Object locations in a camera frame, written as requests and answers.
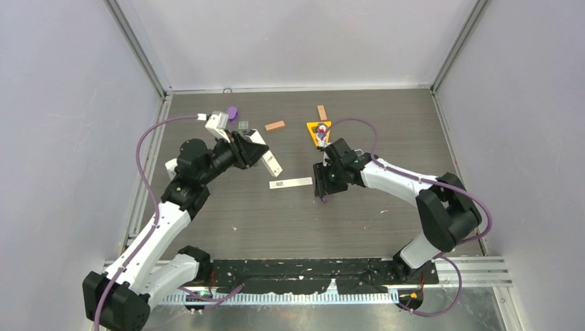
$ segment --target aluminum frame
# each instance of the aluminum frame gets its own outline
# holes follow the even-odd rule
[[[108,9],[112,13],[116,24],[122,31],[122,34],[126,38],[132,52],[136,56],[136,60],[140,63],[142,69],[148,76],[148,79],[152,83],[152,86],[155,88],[157,93],[161,98],[164,98],[167,95],[166,88],[163,87],[163,83],[161,79],[158,77],[155,69],[153,68],[151,62],[149,61],[146,53],[144,52],[144,48],[140,44],[135,31],[132,29],[130,22],[128,21],[124,11],[122,10],[120,4],[117,0],[103,0],[103,2],[107,5]]]
[[[467,17],[467,20],[465,21],[465,24],[463,25],[463,29],[459,33],[459,36],[457,36],[457,39],[455,40],[455,43],[453,44],[451,51],[449,51],[449,54],[447,55],[447,58],[445,59],[445,62],[443,63],[441,70],[439,70],[439,74],[437,75],[435,82],[430,87],[431,93],[435,94],[439,90],[439,87],[443,83],[445,76],[448,74],[449,70],[451,69],[453,62],[455,62],[457,55],[459,54],[461,49],[465,46],[465,43],[467,42],[469,36],[473,32],[473,28],[477,25],[477,22],[481,19],[482,14],[484,13],[484,10],[486,9],[486,6],[490,2],[491,2],[491,0],[477,0],[475,2],[475,5],[473,6],[471,12],[469,13],[469,16]]]

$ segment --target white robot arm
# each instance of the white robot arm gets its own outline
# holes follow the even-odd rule
[[[413,275],[441,252],[453,250],[482,221],[468,197],[421,180],[442,181],[464,189],[454,174],[417,174],[376,157],[380,166],[372,161],[370,153],[358,155],[343,139],[327,145],[324,151],[325,161],[313,166],[316,197],[343,192],[348,184],[355,184],[390,193],[418,208],[423,231],[393,257],[393,268],[401,277]],[[388,171],[388,166],[418,180]]]
[[[207,184],[232,166],[244,170],[260,160],[272,176],[282,171],[258,131],[241,136],[238,131],[225,130],[227,114],[222,112],[200,114],[198,119],[206,121],[206,129],[216,138],[215,147],[208,149],[200,139],[181,145],[179,157],[166,164],[171,181],[158,204],[159,218],[153,216],[105,272],[90,272],[83,280],[86,316],[92,321],[107,285],[113,284],[105,293],[99,318],[99,323],[110,330],[142,330],[151,308],[169,293],[189,281],[209,277],[210,255],[191,246],[181,249],[168,265],[153,272],[171,241],[207,201]]]

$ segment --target orange triangle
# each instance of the orange triangle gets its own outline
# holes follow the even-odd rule
[[[326,126],[331,126],[331,121],[319,121],[319,122],[307,122],[307,129],[309,130],[309,133],[311,135],[311,138],[313,138],[313,143],[315,143],[315,147],[318,146],[317,143],[317,126],[319,125],[319,123],[325,123]],[[327,131],[327,136],[325,137],[325,142],[328,143],[329,142],[329,134],[331,133],[331,131]]]

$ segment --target purple cable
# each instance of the purple cable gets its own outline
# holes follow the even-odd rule
[[[205,311],[206,312],[208,312],[208,311],[212,310],[213,308],[217,307],[218,305],[220,305],[221,303],[223,303],[225,300],[228,300],[231,297],[235,296],[236,294],[238,294],[241,291],[241,289],[242,289],[242,285],[239,285],[235,289],[233,289],[232,292],[230,292],[230,294],[226,295],[225,297],[223,297],[221,299],[211,299],[211,298],[202,297],[202,296],[198,295],[197,293],[189,290],[188,288],[184,288],[183,286],[181,286],[179,288],[179,290],[184,291],[184,292],[187,292],[190,297],[194,297],[196,299],[203,300],[203,301],[208,301],[208,302],[217,302],[216,304],[210,306],[209,308],[205,308]],[[164,321],[163,323],[160,323],[158,326],[156,326],[154,328],[144,329],[144,331],[160,330],[160,329],[162,329],[163,326],[165,326],[166,324],[168,324],[171,321],[174,321],[175,319],[177,319],[178,317],[180,317],[182,315],[183,314],[177,314],[177,315],[169,318],[168,320]]]
[[[224,298],[221,298],[221,299],[205,298],[205,297],[202,297],[202,296],[198,295],[197,293],[193,292],[192,290],[189,290],[188,288],[184,288],[183,286],[181,286],[179,288],[179,290],[181,290],[183,292],[187,292],[187,294],[189,294],[189,297],[192,297],[194,299],[198,299],[198,300],[201,300],[201,301],[207,301],[207,302],[223,302],[223,301],[227,300],[226,299],[227,296],[224,297]],[[241,286],[239,286],[239,288],[235,288],[234,290],[232,290],[232,292],[230,292],[229,295],[232,295],[233,294],[232,295],[232,297],[233,297],[234,295],[238,294],[239,291],[241,291]]]
[[[142,134],[142,137],[140,137],[140,139],[138,139],[138,144],[136,145],[136,166],[138,167],[138,173],[140,174],[140,179],[142,180],[142,182],[144,183],[144,187],[148,191],[148,196],[150,197],[150,200],[152,200],[152,202],[155,204],[155,222],[152,225],[152,227],[150,227],[150,230],[148,231],[146,236],[144,236],[144,239],[142,239],[142,241],[140,241],[138,246],[136,246],[136,249],[130,255],[128,255],[128,258],[122,263],[122,266],[118,269],[118,271],[116,271],[114,276],[110,279],[110,281],[106,285],[106,288],[104,289],[104,291],[101,293],[101,296],[99,297],[99,301],[98,301],[98,304],[97,304],[97,307],[95,310],[94,319],[93,319],[93,326],[94,326],[95,331],[99,331],[99,320],[101,318],[101,310],[103,309],[103,303],[106,302],[106,297],[108,296],[108,293],[112,289],[112,286],[114,286],[116,279],[118,279],[118,277],[120,277],[120,274],[126,269],[126,266],[128,266],[128,264],[130,264],[130,262],[136,256],[136,254],[138,254],[140,249],[142,249],[142,247],[144,247],[146,242],[151,238],[152,234],[155,232],[157,225],[159,224],[159,218],[160,218],[161,211],[159,210],[159,204],[157,201],[157,197],[155,196],[155,191],[153,191],[152,188],[150,187],[150,184],[148,183],[148,179],[146,178],[146,175],[144,174],[144,170],[142,170],[142,165],[140,163],[140,149],[142,148],[142,143],[144,142],[144,139],[146,139],[148,134],[150,134],[152,131],[154,131],[159,126],[163,126],[163,125],[165,125],[169,122],[173,122],[173,121],[180,121],[183,119],[197,119],[197,118],[198,118],[197,115],[188,115],[188,116],[174,117],[172,119],[166,119],[166,120],[159,122],[159,123],[156,123],[153,126],[151,126],[150,128],[148,128],[148,130],[146,130]]]
[[[455,307],[455,305],[457,305],[457,303],[459,302],[459,299],[461,298],[461,293],[463,290],[463,279],[461,277],[461,271],[459,270],[459,268],[457,268],[457,266],[455,265],[455,262],[451,261],[450,259],[447,259],[446,257],[440,257],[440,259],[443,259],[443,260],[449,262],[454,267],[455,272],[457,273],[457,279],[459,280],[459,283],[458,283],[459,285],[457,286],[457,294],[455,295],[455,299],[453,299],[453,302],[447,308],[441,310],[440,312],[420,312],[418,310],[413,310],[413,314],[415,314],[415,315],[424,316],[424,317],[441,316],[443,314],[450,312]],[[406,303],[406,305],[403,305],[402,303],[398,303],[398,306],[400,306],[400,308],[402,308],[404,310],[410,311],[410,308],[408,307],[408,302]]]
[[[467,239],[463,239],[461,241],[461,243],[468,243],[469,241],[472,240],[476,240],[476,239],[480,239],[486,236],[486,234],[488,234],[488,232],[490,232],[491,228],[492,228],[492,214],[490,212],[490,210],[488,209],[488,207],[481,201],[479,200],[476,196],[474,196],[473,194],[462,190],[461,188],[458,188],[457,186],[453,186],[453,185],[449,185],[446,183],[441,183],[439,181],[433,181],[431,179],[425,179],[425,178],[419,178],[416,177],[412,174],[408,174],[407,172],[395,169],[393,167],[390,166],[384,166],[384,164],[382,164],[380,161],[376,160],[376,158],[374,157],[375,151],[376,151],[376,146],[378,144],[378,131],[376,130],[376,128],[374,127],[374,125],[368,121],[365,121],[363,119],[357,119],[354,117],[348,117],[345,119],[340,119],[338,121],[336,121],[335,123],[333,123],[329,128],[327,128],[327,131],[331,130],[331,128],[333,128],[334,126],[336,126],[339,123],[345,122],[345,121],[358,121],[358,122],[362,122],[364,124],[366,124],[367,126],[369,126],[372,131],[374,132],[374,145],[372,146],[372,150],[371,150],[371,157],[372,157],[372,161],[377,164],[378,166],[382,167],[385,170],[389,170],[391,172],[394,172],[395,174],[398,174],[400,176],[406,177],[408,179],[412,179],[415,181],[421,181],[422,183],[427,183],[427,184],[431,184],[431,185],[436,185],[436,186],[440,186],[442,188],[446,188],[448,190],[452,190],[455,191],[457,193],[460,193],[466,197],[468,197],[469,199],[473,200],[475,203],[477,203],[480,208],[486,213],[486,229],[479,234],[476,234],[475,236],[471,236]],[[459,270],[459,268],[455,265],[455,263],[453,261],[451,261],[450,259],[447,259],[446,257],[443,256],[443,252],[440,252],[439,254],[437,254],[434,259],[438,259],[441,258],[447,262],[449,262],[455,269],[456,273],[457,273],[457,278],[459,279],[459,286],[457,288],[457,295],[455,295],[455,299],[453,300],[453,303],[448,306],[447,308],[445,308],[444,310],[440,311],[440,312],[419,312],[416,310],[413,310],[413,314],[419,315],[419,316],[425,316],[425,317],[436,317],[436,316],[440,316],[443,314],[446,314],[447,312],[451,311],[453,309],[453,307],[455,307],[455,305],[457,304],[457,302],[459,302],[459,298],[461,297],[461,292],[463,290],[463,282],[462,282],[462,277],[461,277],[461,271]],[[406,307],[405,305],[399,303],[400,307],[402,309],[405,310],[410,310],[410,308]]]

